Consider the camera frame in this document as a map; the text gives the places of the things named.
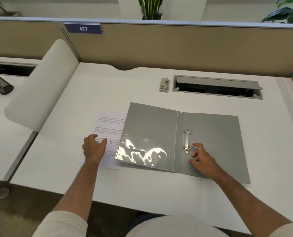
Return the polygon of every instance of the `desk surface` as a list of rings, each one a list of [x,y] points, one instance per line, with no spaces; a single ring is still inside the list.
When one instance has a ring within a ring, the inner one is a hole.
[[[17,59],[0,57],[3,62],[39,63],[39,60]],[[26,148],[32,141],[35,132],[14,123],[4,115],[4,108],[10,102],[12,96],[27,80],[26,77],[1,75],[14,86],[14,90],[8,95],[0,94],[0,180],[8,180],[14,168],[22,158]]]
[[[264,99],[173,92],[174,74],[257,80],[264,88]],[[159,92],[163,77],[171,80],[168,93]],[[289,81],[142,67],[120,71],[80,63],[11,183],[65,193],[80,168],[83,138],[92,133],[103,110],[127,111],[130,102],[137,102],[184,112],[237,115],[251,178],[246,188],[293,221],[293,122],[279,88]],[[249,232],[209,179],[129,167],[100,168],[93,200],[153,213],[190,214],[217,227]]]

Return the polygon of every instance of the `document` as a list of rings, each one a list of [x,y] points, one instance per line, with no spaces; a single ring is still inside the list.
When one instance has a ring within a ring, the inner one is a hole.
[[[93,128],[93,134],[97,134],[97,142],[107,138],[105,155],[103,156],[100,167],[114,170],[121,169],[121,162],[115,160],[121,134],[126,121],[127,113],[116,111],[102,111]],[[85,156],[81,156],[80,164],[84,163]]]

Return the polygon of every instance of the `gray binder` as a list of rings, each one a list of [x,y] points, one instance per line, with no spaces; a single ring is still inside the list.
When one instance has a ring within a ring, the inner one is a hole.
[[[190,139],[190,147],[194,142],[202,143],[216,162],[238,182],[251,183],[237,116],[184,113],[131,103],[116,159],[204,177],[188,162],[196,147],[188,152],[186,138]]]

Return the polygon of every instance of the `white wall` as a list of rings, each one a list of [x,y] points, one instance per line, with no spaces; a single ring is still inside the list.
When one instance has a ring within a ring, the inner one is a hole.
[[[164,0],[164,20],[260,22],[277,0]],[[137,0],[5,0],[23,16],[141,19]]]

